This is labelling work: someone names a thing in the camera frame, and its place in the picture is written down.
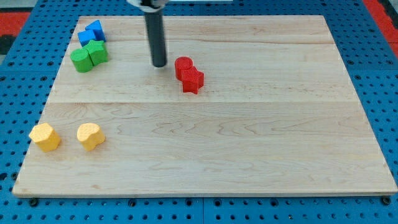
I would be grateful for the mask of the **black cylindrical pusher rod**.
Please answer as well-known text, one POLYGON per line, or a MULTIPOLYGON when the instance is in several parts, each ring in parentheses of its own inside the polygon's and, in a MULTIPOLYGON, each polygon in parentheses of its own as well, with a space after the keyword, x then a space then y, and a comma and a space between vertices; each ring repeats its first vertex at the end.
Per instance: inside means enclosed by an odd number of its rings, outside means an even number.
POLYGON ((144 19, 146 22, 152 65, 157 68, 164 67, 167 64, 167 52, 165 46, 163 11, 146 12, 144 14, 144 19))

